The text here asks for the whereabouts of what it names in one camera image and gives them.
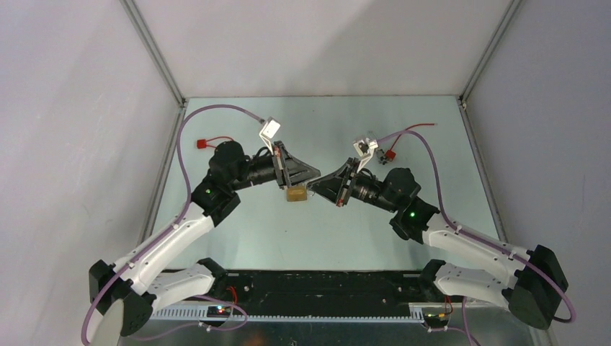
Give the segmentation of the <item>brass padlock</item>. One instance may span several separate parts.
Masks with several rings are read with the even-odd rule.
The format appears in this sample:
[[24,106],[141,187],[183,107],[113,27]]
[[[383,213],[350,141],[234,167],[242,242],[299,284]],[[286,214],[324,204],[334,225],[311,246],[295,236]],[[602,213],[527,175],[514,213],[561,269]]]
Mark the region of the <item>brass padlock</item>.
[[295,185],[286,189],[286,200],[289,203],[303,202],[308,199],[308,190],[305,185]]

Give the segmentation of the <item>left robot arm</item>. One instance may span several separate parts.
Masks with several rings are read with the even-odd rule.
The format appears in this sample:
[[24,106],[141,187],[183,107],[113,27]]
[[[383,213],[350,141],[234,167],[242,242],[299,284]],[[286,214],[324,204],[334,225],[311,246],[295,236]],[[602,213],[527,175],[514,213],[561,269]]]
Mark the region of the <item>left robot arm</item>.
[[161,272],[191,243],[219,226],[241,202],[239,190],[276,182],[286,190],[320,177],[320,171],[295,158],[277,141],[247,156],[240,143],[224,141],[175,219],[132,252],[113,263],[98,260],[89,269],[92,306],[109,327],[108,338],[135,334],[157,311],[186,298],[219,300],[228,290],[226,271],[210,258],[166,277]]

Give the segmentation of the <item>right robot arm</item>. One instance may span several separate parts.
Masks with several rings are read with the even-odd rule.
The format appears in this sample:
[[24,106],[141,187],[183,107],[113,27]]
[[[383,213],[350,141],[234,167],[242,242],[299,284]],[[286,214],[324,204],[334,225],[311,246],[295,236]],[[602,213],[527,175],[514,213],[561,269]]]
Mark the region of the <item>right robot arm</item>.
[[419,198],[408,168],[393,168],[384,180],[349,159],[340,169],[308,183],[308,189],[342,207],[351,199],[394,214],[389,224],[403,240],[460,255],[477,266],[460,267],[432,259],[419,277],[428,301],[465,296],[506,309],[526,325],[547,330],[568,289],[555,252],[543,245],[525,249],[459,224]]

